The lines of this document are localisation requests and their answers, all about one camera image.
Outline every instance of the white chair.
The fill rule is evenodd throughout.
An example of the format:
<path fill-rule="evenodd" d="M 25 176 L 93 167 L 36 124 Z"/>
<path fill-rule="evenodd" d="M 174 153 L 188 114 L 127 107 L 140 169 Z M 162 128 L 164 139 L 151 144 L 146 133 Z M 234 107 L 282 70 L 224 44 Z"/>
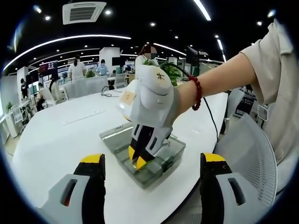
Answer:
<path fill-rule="evenodd" d="M 48 88 L 42 88 L 40 89 L 43 98 L 45 99 L 47 107 L 54 106 L 58 104 L 58 100 L 55 100 Z"/>
<path fill-rule="evenodd" d="M 123 87 L 127 86 L 126 76 L 127 75 L 125 73 L 116 74 L 115 81 L 114 81 L 114 88 L 115 89 L 119 89 L 119 88 L 123 88 Z"/>
<path fill-rule="evenodd" d="M 73 81 L 74 88 L 75 88 L 75 97 L 83 97 L 88 95 L 88 89 L 86 85 L 86 79 L 80 78 L 75 81 Z"/>
<path fill-rule="evenodd" d="M 71 83 L 65 85 L 64 93 L 65 93 L 66 100 L 71 100 L 76 98 L 75 87 Z"/>
<path fill-rule="evenodd" d="M 105 86 L 108 86 L 107 77 L 92 77 L 86 79 L 88 94 L 99 93 Z"/>

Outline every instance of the black cable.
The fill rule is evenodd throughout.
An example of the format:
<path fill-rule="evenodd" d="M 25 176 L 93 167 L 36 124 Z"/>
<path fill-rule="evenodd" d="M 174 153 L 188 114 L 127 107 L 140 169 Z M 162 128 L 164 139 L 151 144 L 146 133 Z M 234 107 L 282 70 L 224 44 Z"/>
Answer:
<path fill-rule="evenodd" d="M 167 66 L 167 65 L 170 65 L 170 66 L 173 66 L 173 67 L 179 69 L 179 70 L 180 70 L 181 72 L 183 72 L 187 77 L 190 77 L 190 75 L 189 75 L 187 72 L 185 72 L 183 69 L 181 69 L 181 68 L 178 67 L 177 65 L 172 64 L 172 63 L 166 63 L 166 64 L 164 64 L 164 66 Z M 215 124 L 215 121 L 214 121 L 212 112 L 211 112 L 211 110 L 210 110 L 209 104 L 208 104 L 207 101 L 206 101 L 206 98 L 203 97 L 203 99 L 204 99 L 204 101 L 205 101 L 205 103 L 206 103 L 206 106 L 207 106 L 207 108 L 208 108 L 208 110 L 209 110 L 209 112 L 210 112 L 210 116 L 211 116 L 211 118 L 212 118 L 213 124 L 214 124 L 214 126 L 215 126 L 215 129 L 216 129 L 216 137 L 217 137 L 217 142 L 218 142 L 218 141 L 219 141 L 219 139 L 218 139 L 218 130 L 217 130 L 217 127 L 216 127 L 216 124 Z"/>
<path fill-rule="evenodd" d="M 101 96 L 104 97 L 119 97 L 119 96 L 113 96 L 111 93 L 104 93 L 107 89 L 109 89 L 109 86 L 104 86 L 101 91 Z"/>

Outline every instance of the white column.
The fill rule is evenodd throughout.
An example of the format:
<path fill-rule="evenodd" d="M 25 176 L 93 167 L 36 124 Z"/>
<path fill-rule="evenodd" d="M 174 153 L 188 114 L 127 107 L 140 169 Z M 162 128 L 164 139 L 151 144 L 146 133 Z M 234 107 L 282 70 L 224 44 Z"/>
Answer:
<path fill-rule="evenodd" d="M 21 79 L 26 81 L 26 75 L 28 75 L 28 67 L 23 67 L 17 71 L 17 92 L 19 95 L 19 102 L 22 103 L 22 93 L 21 93 Z"/>
<path fill-rule="evenodd" d="M 177 57 L 169 57 L 168 62 L 178 65 L 178 58 Z"/>
<path fill-rule="evenodd" d="M 112 58 L 120 57 L 120 56 L 121 56 L 120 48 L 104 47 L 103 49 L 100 50 L 99 64 L 101 63 L 101 60 L 104 59 L 109 73 L 112 74 L 113 70 L 116 70 L 116 68 L 120 67 L 119 65 L 112 66 Z"/>

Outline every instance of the ceiling air conditioner vent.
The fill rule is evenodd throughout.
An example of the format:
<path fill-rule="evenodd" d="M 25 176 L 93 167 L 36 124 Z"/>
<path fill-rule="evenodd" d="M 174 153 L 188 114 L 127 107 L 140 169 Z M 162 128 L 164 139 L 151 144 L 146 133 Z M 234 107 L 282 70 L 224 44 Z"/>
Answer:
<path fill-rule="evenodd" d="M 76 2 L 63 5 L 63 24 L 96 22 L 105 6 L 105 2 L 93 1 Z"/>

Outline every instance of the red bead bracelet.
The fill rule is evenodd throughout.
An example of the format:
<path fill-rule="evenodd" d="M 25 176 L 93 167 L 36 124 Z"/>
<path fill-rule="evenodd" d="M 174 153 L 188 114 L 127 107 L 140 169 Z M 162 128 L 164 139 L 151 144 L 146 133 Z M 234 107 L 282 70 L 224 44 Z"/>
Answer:
<path fill-rule="evenodd" d="M 201 86 L 200 86 L 200 82 L 198 81 L 198 79 L 194 76 L 189 76 L 189 80 L 192 80 L 195 82 L 196 85 L 196 89 L 197 89 L 197 96 L 196 96 L 196 104 L 194 106 L 192 106 L 192 109 L 194 111 L 199 109 L 200 103 L 201 103 L 201 98 L 202 98 L 202 90 L 201 90 Z"/>

